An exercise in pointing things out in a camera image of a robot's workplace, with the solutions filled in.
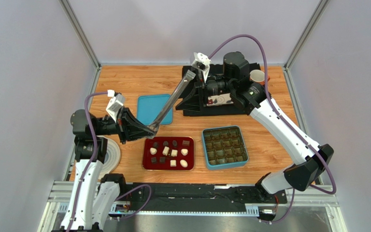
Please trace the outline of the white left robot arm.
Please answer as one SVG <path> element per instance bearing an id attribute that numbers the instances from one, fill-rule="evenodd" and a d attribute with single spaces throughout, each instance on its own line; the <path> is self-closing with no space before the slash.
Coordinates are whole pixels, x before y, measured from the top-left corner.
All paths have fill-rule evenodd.
<path id="1" fill-rule="evenodd" d="M 129 108 L 111 116 L 95 117 L 84 109 L 75 111 L 70 123 L 74 138 L 75 180 L 60 232 L 101 232 L 113 202 L 126 190 L 122 174 L 105 174 L 107 135 L 118 135 L 121 143 L 154 135 Z"/>

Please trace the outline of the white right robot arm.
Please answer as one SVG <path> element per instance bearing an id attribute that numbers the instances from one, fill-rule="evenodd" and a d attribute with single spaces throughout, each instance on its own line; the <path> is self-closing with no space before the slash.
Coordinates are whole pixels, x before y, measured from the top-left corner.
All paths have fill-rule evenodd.
<path id="1" fill-rule="evenodd" d="M 250 69 L 240 52 L 224 55 L 223 72 L 210 75 L 211 60 L 202 53 L 193 53 L 191 70 L 209 95 L 229 94 L 236 108 L 259 122 L 283 146 L 292 164 L 278 172 L 264 175 L 256 188 L 263 195 L 285 189 L 305 191 L 327 170 L 334 153 L 328 145 L 320 145 L 308 137 L 277 105 L 267 90 L 268 75 L 261 69 Z"/>

